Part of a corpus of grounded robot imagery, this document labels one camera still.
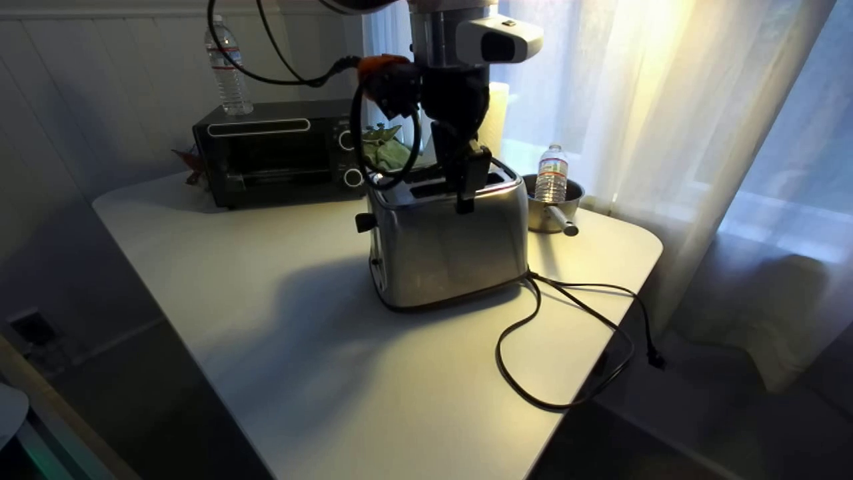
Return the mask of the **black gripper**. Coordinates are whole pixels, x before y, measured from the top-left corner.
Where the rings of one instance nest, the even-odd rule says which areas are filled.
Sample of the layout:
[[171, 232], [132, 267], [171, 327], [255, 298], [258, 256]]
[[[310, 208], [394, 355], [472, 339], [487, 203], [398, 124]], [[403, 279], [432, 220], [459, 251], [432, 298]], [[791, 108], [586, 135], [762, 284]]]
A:
[[387, 118], [410, 118], [423, 108], [432, 123], [464, 144], [450, 154], [450, 183], [455, 210], [472, 212], [478, 148], [483, 148], [480, 124], [490, 102], [487, 71], [480, 67], [432, 68], [406, 56], [380, 52], [358, 63], [358, 79]]

